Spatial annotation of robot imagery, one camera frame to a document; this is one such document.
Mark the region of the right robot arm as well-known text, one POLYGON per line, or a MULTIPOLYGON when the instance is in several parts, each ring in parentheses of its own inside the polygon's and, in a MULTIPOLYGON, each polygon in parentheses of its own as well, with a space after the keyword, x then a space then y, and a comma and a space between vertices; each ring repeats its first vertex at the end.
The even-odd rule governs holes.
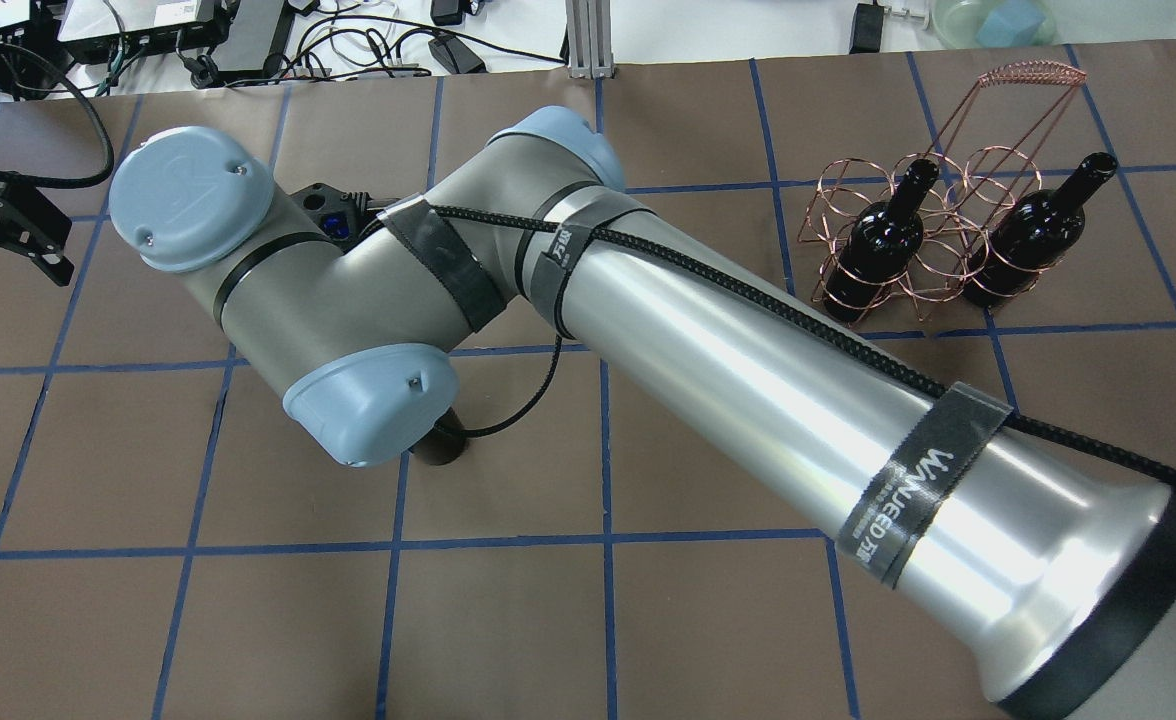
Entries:
POLYGON ((108 193, 333 460, 448 415, 448 352, 524 299, 967 644, 1017 719, 1176 719, 1176 469, 898 364, 624 195, 534 111, 341 249, 222 131, 148 138, 108 193))

